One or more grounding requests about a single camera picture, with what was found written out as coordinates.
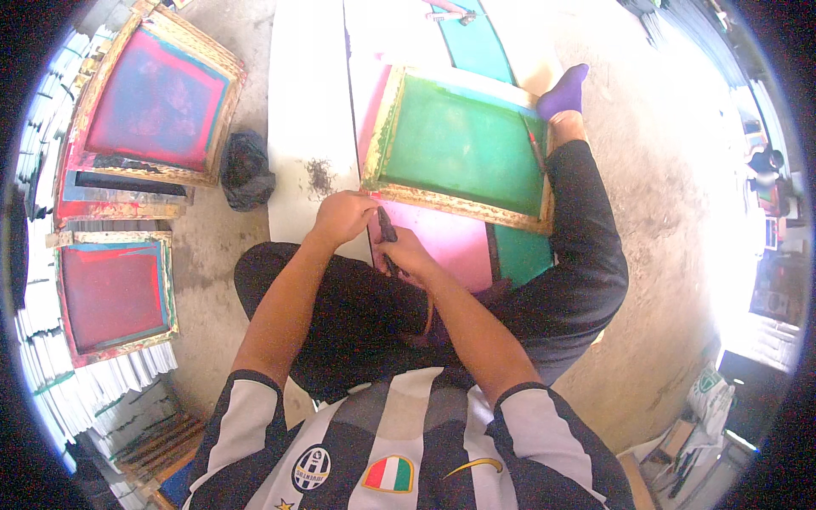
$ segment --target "person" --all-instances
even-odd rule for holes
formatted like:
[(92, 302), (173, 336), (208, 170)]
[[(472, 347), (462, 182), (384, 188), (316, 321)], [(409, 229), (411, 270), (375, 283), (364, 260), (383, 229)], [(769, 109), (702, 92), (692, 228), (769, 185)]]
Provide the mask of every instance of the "person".
[(785, 164), (782, 152), (770, 146), (754, 152), (747, 163), (747, 181), (751, 191), (767, 191), (776, 184), (779, 169)]
[[(587, 71), (570, 68), (539, 101), (555, 140), (558, 264), (512, 292), (472, 295), (407, 228), (375, 250), (422, 289), (333, 255), (378, 205), (351, 191), (323, 201), (301, 245), (241, 257), (250, 325), (185, 508), (634, 508), (617, 459), (550, 388), (628, 288), (583, 129)], [(437, 312), (417, 347), (406, 338), (424, 330), (428, 299)], [(330, 403), (289, 431), (287, 376)]]

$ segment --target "italian flag badge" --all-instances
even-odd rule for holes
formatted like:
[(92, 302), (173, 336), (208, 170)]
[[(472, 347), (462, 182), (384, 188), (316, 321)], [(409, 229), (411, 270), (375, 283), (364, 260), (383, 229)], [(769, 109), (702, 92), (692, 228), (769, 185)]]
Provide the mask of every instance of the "italian flag badge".
[(362, 486), (383, 492), (411, 492), (414, 488), (414, 465), (399, 455), (391, 455), (371, 464)]

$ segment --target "hand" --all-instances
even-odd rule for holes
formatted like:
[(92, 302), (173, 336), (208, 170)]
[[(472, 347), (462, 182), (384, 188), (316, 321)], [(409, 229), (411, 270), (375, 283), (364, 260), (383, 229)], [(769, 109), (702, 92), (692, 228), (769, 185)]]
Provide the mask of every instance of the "hand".
[(422, 282), (428, 271), (439, 267), (436, 260), (428, 254), (413, 230), (403, 227), (394, 229), (397, 231), (397, 242), (381, 242), (375, 245), (375, 249), (391, 257), (399, 267)]
[(336, 250), (363, 231), (378, 205), (362, 192), (333, 193), (320, 204), (312, 233)]

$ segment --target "nike swoosh logo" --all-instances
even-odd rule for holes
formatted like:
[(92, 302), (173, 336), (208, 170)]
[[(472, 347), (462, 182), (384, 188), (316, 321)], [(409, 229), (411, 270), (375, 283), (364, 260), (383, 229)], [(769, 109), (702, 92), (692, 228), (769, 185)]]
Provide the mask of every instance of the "nike swoosh logo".
[(473, 466), (478, 466), (479, 464), (490, 464), (491, 466), (496, 468), (496, 472), (502, 472), (502, 470), (504, 469), (504, 467), (502, 466), (502, 463), (500, 463), (496, 459), (488, 459), (488, 458), (476, 459), (476, 460), (472, 460), (472, 461), (470, 461), (470, 462), (468, 462), (466, 464), (462, 464), (458, 468), (456, 468), (453, 471), (449, 472), (448, 474), (445, 475), (444, 478), (442, 478), (442, 480), (445, 480), (445, 478), (449, 477), (450, 475), (454, 474), (455, 472), (462, 471), (463, 469), (467, 469), (467, 468), (472, 468)]

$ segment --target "concrete floor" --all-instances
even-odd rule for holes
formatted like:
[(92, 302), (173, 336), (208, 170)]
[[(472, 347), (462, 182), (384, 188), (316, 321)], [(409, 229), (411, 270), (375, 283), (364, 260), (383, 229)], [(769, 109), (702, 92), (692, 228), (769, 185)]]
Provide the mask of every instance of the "concrete floor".
[[(709, 83), (689, 80), (661, 58), (617, 2), (548, 5), (552, 15), (542, 30), (556, 41), (562, 64), (592, 66), (583, 88), (584, 119), (631, 281), (603, 340), (555, 388), (621, 451), (677, 417), (704, 361), (716, 355), (701, 225), (716, 219), (711, 197), (721, 182), (712, 177), (738, 159), (725, 135), (729, 115), (721, 115), (724, 107), (714, 100), (701, 99)], [(245, 61), (249, 76), (234, 131), (266, 135), (274, 11), (275, 2), (195, 0), (180, 12)], [(268, 239), (267, 222), (265, 208), (233, 212), (219, 188), (198, 188), (195, 205), (172, 224), (181, 328), (173, 379), (183, 404), (202, 416), (213, 409), (248, 323), (233, 266), (244, 250)], [(311, 412), (304, 397), (287, 385), (290, 424)]]

